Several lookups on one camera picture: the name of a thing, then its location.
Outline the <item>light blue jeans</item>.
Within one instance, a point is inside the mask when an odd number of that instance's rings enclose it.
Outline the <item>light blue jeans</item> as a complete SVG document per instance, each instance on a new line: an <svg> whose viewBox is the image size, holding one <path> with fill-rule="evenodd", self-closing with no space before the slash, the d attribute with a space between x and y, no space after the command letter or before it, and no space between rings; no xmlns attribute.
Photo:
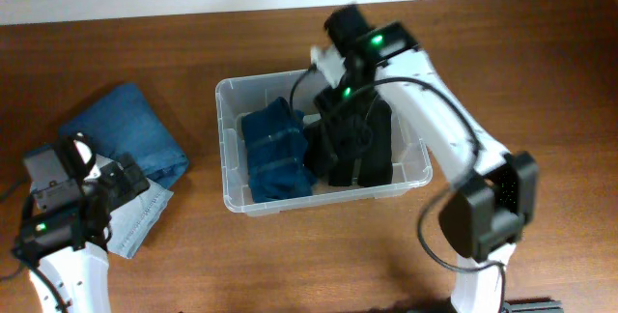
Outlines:
<svg viewBox="0 0 618 313"><path fill-rule="evenodd" d="M107 249L132 259L166 209L173 191L147 178L150 187L111 213L112 237Z"/></svg>

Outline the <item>small black garment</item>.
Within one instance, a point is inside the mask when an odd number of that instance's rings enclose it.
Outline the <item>small black garment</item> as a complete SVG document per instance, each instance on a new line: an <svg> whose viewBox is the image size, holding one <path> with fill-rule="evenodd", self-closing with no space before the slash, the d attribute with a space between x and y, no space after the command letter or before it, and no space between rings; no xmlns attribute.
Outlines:
<svg viewBox="0 0 618 313"><path fill-rule="evenodd" d="M303 130L307 141L304 166L317 178L326 176L338 163L332 142L324 124L309 125Z"/></svg>

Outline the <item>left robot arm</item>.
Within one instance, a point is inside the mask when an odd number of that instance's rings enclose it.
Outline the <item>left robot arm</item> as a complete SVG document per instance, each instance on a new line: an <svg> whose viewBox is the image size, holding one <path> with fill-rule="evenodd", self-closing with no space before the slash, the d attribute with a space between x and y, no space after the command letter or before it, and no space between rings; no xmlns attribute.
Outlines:
<svg viewBox="0 0 618 313"><path fill-rule="evenodd" d="M97 164L78 132L25 154L32 183L12 254L30 276L42 310L108 312L112 212L150 184L133 157Z"/></svg>

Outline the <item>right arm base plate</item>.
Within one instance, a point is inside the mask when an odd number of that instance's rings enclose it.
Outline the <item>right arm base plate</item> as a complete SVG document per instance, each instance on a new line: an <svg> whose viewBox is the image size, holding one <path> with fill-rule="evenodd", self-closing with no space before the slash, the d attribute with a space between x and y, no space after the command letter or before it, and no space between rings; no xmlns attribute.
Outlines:
<svg viewBox="0 0 618 313"><path fill-rule="evenodd" d="M560 300L528 299L504 302L502 313L564 313Z"/></svg>

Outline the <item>clear plastic storage container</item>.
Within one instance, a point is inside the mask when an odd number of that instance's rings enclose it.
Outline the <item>clear plastic storage container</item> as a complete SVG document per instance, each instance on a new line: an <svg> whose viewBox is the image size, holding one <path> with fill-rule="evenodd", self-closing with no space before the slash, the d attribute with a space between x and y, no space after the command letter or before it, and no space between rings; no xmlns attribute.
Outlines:
<svg viewBox="0 0 618 313"><path fill-rule="evenodd" d="M247 153L241 119L261 110L278 98L286 99L302 70L284 71L221 80L215 88L219 146L223 182L223 202L233 213L249 216L344 203L361 199L396 197L427 185L433 168L421 137L403 119L391 115L393 177L389 185L335 187L319 181L306 197L258 203L249 188Z"/></svg>

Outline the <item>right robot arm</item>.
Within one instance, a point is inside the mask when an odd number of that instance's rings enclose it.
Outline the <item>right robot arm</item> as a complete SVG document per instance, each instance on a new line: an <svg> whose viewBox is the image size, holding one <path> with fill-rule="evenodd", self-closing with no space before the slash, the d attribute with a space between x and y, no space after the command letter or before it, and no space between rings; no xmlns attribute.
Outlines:
<svg viewBox="0 0 618 313"><path fill-rule="evenodd" d="M438 209L456 252L456 275L441 312L510 312L507 265L534 214L538 166L488 134L440 79L421 44L400 22L370 25L348 5L324 23L331 40L315 48L313 66L326 88L314 100L311 163L322 172L352 172L385 158L386 123L397 115L433 153L447 187L420 211Z"/></svg>

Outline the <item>large black garment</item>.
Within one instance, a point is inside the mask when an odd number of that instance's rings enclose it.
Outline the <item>large black garment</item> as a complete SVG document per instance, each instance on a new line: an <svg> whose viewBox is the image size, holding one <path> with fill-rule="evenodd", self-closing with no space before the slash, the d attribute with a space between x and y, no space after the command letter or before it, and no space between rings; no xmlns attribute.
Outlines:
<svg viewBox="0 0 618 313"><path fill-rule="evenodd" d="M348 154L340 154L328 174L332 186L372 187L392 182L391 108L380 98L369 106L364 117L351 119L354 133L344 140Z"/></svg>

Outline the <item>teal cloth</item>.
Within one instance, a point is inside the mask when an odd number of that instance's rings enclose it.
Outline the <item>teal cloth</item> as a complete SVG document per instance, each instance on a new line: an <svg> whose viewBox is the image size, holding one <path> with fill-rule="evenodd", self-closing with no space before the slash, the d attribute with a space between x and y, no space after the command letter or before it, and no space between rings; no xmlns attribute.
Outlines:
<svg viewBox="0 0 618 313"><path fill-rule="evenodd" d="M302 118L302 112L293 112L279 97L241 119L248 185L255 203L313 194L317 178L304 166L308 141L300 123Z"/></svg>

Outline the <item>dark blue jeans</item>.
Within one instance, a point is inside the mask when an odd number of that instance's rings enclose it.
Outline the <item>dark blue jeans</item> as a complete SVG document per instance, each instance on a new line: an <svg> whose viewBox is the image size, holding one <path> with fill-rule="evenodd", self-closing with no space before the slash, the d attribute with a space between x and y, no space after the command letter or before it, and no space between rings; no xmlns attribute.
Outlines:
<svg viewBox="0 0 618 313"><path fill-rule="evenodd" d="M59 128L62 135L78 132L103 157L117 160L123 154L131 155L147 178L165 188L177 182L189 164L132 83L116 87Z"/></svg>

